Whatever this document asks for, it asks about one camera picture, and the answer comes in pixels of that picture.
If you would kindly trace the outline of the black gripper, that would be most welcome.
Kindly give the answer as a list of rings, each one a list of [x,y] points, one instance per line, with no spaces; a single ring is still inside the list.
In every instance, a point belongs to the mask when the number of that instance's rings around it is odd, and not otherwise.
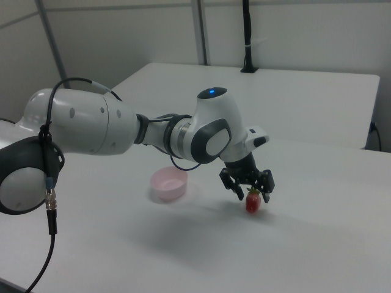
[[[232,190],[239,201],[244,198],[240,184],[251,184],[261,193],[264,202],[269,203],[270,194],[275,187],[272,172],[270,170],[259,171],[252,153],[238,161],[224,162],[224,164],[226,168],[221,170],[219,177],[224,187]]]

